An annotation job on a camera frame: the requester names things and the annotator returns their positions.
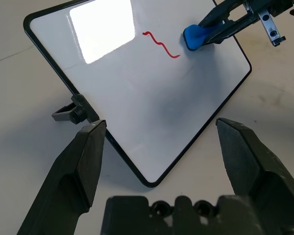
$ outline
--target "red squiggle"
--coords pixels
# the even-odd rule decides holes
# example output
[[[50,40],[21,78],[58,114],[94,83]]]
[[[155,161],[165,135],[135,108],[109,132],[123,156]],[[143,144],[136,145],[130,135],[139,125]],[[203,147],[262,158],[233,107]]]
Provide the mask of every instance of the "red squiggle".
[[[173,59],[176,59],[177,57],[180,56],[180,55],[171,55],[171,53],[168,51],[167,47],[166,47],[162,42],[158,42],[158,41],[154,38],[154,36],[153,36],[153,34],[152,34],[151,32],[147,31],[147,32],[143,33],[143,35],[145,35],[145,36],[148,35],[148,34],[151,36],[151,38],[153,39],[153,41],[154,41],[157,45],[161,45],[161,46],[163,46],[163,48],[166,50],[167,54],[168,54],[170,57],[172,57]]]

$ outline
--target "whiteboard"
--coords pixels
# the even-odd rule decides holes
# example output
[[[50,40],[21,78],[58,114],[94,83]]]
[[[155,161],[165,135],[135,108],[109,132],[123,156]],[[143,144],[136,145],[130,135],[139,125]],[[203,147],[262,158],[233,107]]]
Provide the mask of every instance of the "whiteboard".
[[[183,30],[214,6],[211,0],[75,1],[25,20],[28,35],[107,120],[123,157],[150,187],[251,71],[234,38],[187,50]]]

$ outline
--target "white table surface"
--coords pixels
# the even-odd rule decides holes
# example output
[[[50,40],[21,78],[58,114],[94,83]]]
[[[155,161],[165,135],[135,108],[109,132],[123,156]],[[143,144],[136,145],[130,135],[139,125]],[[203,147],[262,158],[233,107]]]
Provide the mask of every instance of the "white table surface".
[[[54,159],[85,124],[54,122],[50,116],[71,94],[22,27],[24,16],[61,3],[43,2],[0,1],[0,235],[17,233]],[[238,35],[253,72],[218,116],[252,128],[294,177],[294,17],[284,13],[275,22],[287,37],[280,47],[271,46],[260,23]],[[144,187],[106,142],[94,206],[80,217],[75,234],[100,233],[105,201],[112,195],[144,195],[150,203],[171,204],[187,195],[214,204],[232,193],[214,122],[154,189]]]

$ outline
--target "blue eraser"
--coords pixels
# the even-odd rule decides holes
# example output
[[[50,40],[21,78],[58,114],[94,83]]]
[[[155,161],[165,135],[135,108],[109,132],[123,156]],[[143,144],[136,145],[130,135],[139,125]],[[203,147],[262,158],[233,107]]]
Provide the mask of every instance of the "blue eraser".
[[[197,50],[200,48],[203,45],[206,37],[217,27],[218,25],[214,27],[203,28],[197,24],[188,26],[183,32],[183,37],[188,50]]]

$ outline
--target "black clamp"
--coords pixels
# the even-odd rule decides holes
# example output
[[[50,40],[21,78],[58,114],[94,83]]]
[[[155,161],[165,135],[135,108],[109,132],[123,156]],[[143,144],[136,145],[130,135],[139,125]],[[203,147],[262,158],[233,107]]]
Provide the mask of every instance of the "black clamp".
[[[73,103],[64,106],[51,115],[55,121],[71,121],[76,125],[86,119],[90,123],[99,120],[98,114],[83,95],[74,94],[71,97],[71,100]]]
[[[230,12],[240,5],[244,5],[246,15],[236,21],[228,20]],[[224,39],[234,36],[251,24],[261,20],[271,43],[276,47],[286,38],[280,35],[271,16],[276,17],[293,5],[294,0],[224,0],[199,23],[199,26],[206,28],[216,26],[224,21],[224,24],[205,38],[203,45],[219,44]]]

